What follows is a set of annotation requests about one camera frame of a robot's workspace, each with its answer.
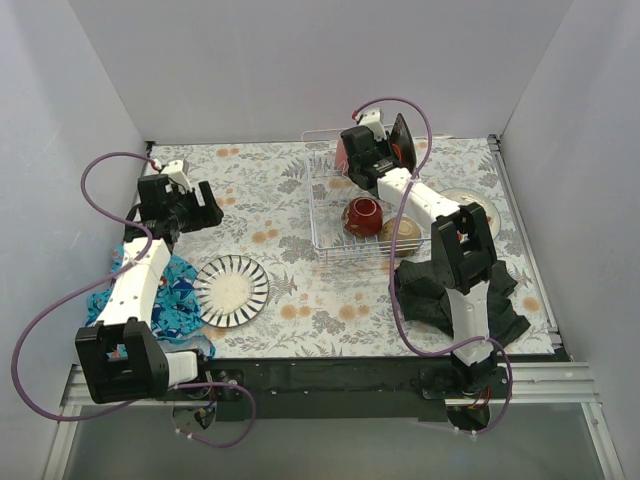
floral tablecloth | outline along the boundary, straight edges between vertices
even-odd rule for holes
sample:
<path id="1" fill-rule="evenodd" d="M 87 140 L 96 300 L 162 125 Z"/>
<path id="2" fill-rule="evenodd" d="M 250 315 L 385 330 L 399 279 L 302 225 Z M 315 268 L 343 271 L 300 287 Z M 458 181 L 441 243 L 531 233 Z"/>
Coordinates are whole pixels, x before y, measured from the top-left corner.
<path id="1" fill-rule="evenodd" d="M 417 140 L 416 148 L 423 155 L 426 142 Z M 410 355 L 391 315 L 388 260 L 372 259 L 364 269 L 316 260 L 309 155 L 302 142 L 154 146 L 152 157 L 163 163 L 187 160 L 192 182 L 208 180 L 225 213 L 221 226 L 182 235 L 174 253 L 198 269 L 220 255 L 246 255 L 269 275 L 268 304 L 254 320 L 230 329 L 207 326 L 204 333 L 224 358 Z M 501 217 L 498 257 L 519 281 L 511 299 L 531 322 L 507 351 L 553 352 L 547 314 L 486 140 L 435 140 L 421 178 L 437 191 L 470 188 L 493 201 Z M 405 330 L 421 349 L 451 345 L 450 338 L 423 323 L 406 322 Z"/>

dish rack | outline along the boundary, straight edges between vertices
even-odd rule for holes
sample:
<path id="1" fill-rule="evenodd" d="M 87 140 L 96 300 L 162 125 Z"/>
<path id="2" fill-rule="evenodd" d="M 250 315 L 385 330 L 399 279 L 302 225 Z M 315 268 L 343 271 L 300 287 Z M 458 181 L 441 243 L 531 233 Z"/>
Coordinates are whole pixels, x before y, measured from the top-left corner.
<path id="1" fill-rule="evenodd" d="M 357 197 L 375 198 L 361 190 L 349 177 L 335 168 L 335 153 L 342 129 L 305 132 L 302 141 L 308 152 L 307 179 L 309 183 L 309 212 L 311 238 L 318 260 L 336 263 L 344 260 L 388 258 L 390 241 L 375 237 L 358 238 L 344 230 L 342 213 L 347 204 Z M 384 222 L 395 218 L 398 209 L 388 202 L 376 199 L 382 207 Z M 417 250 L 429 240 L 430 233 L 422 229 L 421 238 L 396 245 L 398 253 Z"/>

white plate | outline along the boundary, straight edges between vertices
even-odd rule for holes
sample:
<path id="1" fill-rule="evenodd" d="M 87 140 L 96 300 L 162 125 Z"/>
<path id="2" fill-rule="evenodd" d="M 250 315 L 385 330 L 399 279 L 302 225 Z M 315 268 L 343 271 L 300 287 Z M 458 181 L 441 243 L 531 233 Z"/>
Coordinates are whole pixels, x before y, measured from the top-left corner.
<path id="1" fill-rule="evenodd" d="M 493 202 L 487 197 L 467 188 L 450 188 L 449 190 L 440 192 L 440 195 L 447 197 L 449 200 L 453 200 L 460 205 L 469 205 L 473 202 L 478 203 L 482 208 L 484 208 L 484 211 L 487 214 L 491 236 L 494 239 L 498 236 L 498 233 L 500 232 L 500 214 Z"/>
<path id="2" fill-rule="evenodd" d="M 212 327 L 247 323 L 264 308 L 269 279 L 255 260 L 240 255 L 218 257 L 198 272 L 194 282 L 202 320 Z"/>

blue cloth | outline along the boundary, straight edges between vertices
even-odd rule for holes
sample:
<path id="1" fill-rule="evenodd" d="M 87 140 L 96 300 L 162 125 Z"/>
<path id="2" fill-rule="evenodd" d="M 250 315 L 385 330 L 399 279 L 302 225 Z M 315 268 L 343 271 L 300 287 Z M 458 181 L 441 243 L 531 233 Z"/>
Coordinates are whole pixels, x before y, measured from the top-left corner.
<path id="1" fill-rule="evenodd" d="M 124 250 L 122 246 L 116 247 L 111 252 L 113 266 L 111 272 L 115 272 L 122 266 L 122 257 Z M 161 341 L 167 341 L 174 345 L 183 345 L 187 342 L 193 342 L 202 345 L 208 344 L 210 347 L 201 348 L 204 354 L 212 358 L 215 348 L 206 335 L 200 333 L 192 335 L 193 332 L 204 326 L 204 322 L 200 317 L 200 304 L 196 298 L 193 288 L 193 281 L 197 275 L 196 269 L 185 262 L 182 258 L 175 255 L 171 256 L 169 264 L 165 268 L 161 281 L 162 285 L 158 287 L 156 300 L 151 313 L 151 332 Z M 100 316 L 104 306 L 109 301 L 113 285 L 107 290 L 94 293 L 89 296 L 87 301 L 88 315 L 87 326 L 92 325 Z M 124 345 L 119 345 L 116 352 L 112 356 L 126 356 Z"/>

dark gray towel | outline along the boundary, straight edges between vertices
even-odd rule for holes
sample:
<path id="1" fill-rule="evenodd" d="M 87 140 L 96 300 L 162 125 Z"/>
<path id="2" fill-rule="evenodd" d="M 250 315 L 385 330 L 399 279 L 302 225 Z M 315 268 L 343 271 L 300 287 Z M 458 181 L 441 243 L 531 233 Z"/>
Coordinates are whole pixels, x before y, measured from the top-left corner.
<path id="1" fill-rule="evenodd" d="M 487 311 L 491 338 L 506 346 L 531 326 L 522 315 L 516 314 L 509 300 L 518 282 L 504 261 L 493 266 Z M 451 306 L 445 288 L 434 280 L 431 261 L 414 263 L 403 260 L 395 273 L 396 298 L 406 320 L 425 322 L 450 337 L 453 336 Z"/>

